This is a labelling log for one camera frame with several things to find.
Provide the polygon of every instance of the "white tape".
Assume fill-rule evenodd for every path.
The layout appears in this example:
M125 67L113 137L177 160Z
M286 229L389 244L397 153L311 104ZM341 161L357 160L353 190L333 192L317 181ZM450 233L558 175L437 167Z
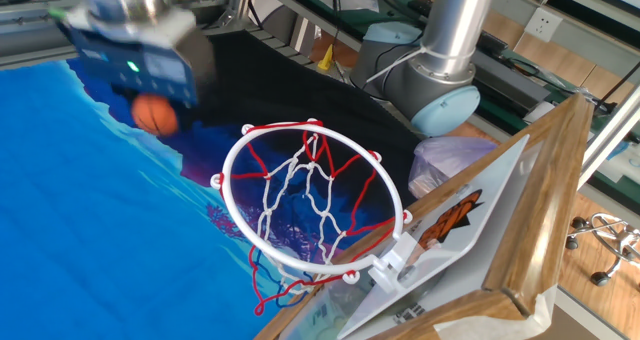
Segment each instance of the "white tape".
M535 313L526 320L502 320L488 316L436 324L433 327L441 340L520 340L545 332L551 325L556 299L556 285L536 297Z

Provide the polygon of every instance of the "orange object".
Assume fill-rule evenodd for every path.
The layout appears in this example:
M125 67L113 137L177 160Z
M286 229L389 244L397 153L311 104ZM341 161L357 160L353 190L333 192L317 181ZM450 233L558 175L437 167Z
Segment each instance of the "orange object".
M140 129L153 135L169 136L179 130L176 112L162 96L138 95L131 106L131 115Z

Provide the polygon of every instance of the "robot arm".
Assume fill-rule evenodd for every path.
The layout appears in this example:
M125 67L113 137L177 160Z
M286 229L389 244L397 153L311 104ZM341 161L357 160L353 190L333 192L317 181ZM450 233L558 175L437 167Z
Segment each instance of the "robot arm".
M194 14L168 0L85 0L59 19L89 75L188 107L212 99L213 48Z

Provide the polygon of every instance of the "basketball logo sticker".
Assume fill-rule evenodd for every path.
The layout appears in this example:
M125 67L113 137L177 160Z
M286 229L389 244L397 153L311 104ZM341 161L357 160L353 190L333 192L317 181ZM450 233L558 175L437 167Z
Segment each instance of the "basketball logo sticker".
M445 211L444 214L440 215L435 224L422 233L418 244L427 250L437 243L443 243L451 230L470 225L467 215L473 211L473 209L482 205L482 203L478 203L481 194L481 189L476 190L452 206L449 210Z

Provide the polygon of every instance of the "blue cable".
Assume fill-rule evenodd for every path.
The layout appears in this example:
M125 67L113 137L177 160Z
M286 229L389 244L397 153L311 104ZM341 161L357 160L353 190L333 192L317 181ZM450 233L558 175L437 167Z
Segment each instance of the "blue cable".
M277 281L276 279L273 278L273 276L271 276L271 273L269 272L269 270L260 263L260 258L262 257L262 251L258 250L258 256L256 257L256 266L258 266L260 269L264 270L265 273L267 273L267 277L269 278L269 280L271 280L274 284L278 285L278 291L276 292L277 294L281 294L282 290L283 290L283 286L282 284ZM313 281L313 277L311 275L309 275L306 271L303 272L303 274L309 278L309 281ZM276 299L276 306L278 306L278 308L283 309L283 308L288 308L288 307L292 307L292 306L296 306L298 305L302 300L304 300L304 298L307 296L307 293L305 292L304 294L302 294L302 297L300 297L300 299L298 299L296 302L292 303L292 304L285 304L282 305L280 304L280 298Z

